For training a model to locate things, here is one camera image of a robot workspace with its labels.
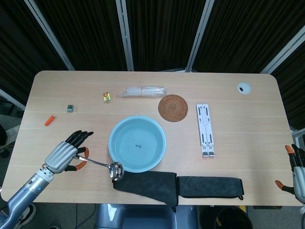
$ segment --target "black curtain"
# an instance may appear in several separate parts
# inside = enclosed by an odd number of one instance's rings
[[[76,70],[127,70],[115,0],[36,3]]]
[[[185,68],[204,0],[127,0],[135,71]]]
[[[260,73],[304,25],[304,1],[216,0],[193,69]]]
[[[305,127],[305,43],[301,44],[272,75],[277,79],[290,126]]]
[[[67,69],[24,1],[0,1],[0,33],[0,89],[22,104],[38,72]]]

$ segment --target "clear plastic package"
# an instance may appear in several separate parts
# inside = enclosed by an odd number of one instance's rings
[[[118,97],[164,97],[166,94],[165,87],[128,87]]]

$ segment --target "sneaker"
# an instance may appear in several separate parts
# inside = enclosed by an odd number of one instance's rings
[[[36,213],[36,206],[33,204],[30,204],[27,209],[22,213],[22,215],[19,217],[17,221],[17,225],[14,227],[14,229],[19,229],[23,225],[27,224],[31,221],[31,219],[35,216]]]

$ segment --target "metal ladle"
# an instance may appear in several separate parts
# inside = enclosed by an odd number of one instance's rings
[[[88,158],[85,158],[85,157],[82,157],[79,155],[75,155],[74,158],[82,160],[82,161],[94,163],[94,164],[97,164],[100,166],[108,167],[110,178],[112,178],[112,180],[114,180],[114,181],[118,181],[123,178],[124,169],[123,169],[123,166],[119,162],[113,162],[111,164],[104,164],[104,163],[93,161],[91,159],[88,159]]]

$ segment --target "round rattan coaster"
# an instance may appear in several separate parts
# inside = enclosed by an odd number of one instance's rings
[[[162,118],[170,122],[179,122],[186,117],[187,103],[175,94],[164,97],[158,106],[159,114]]]

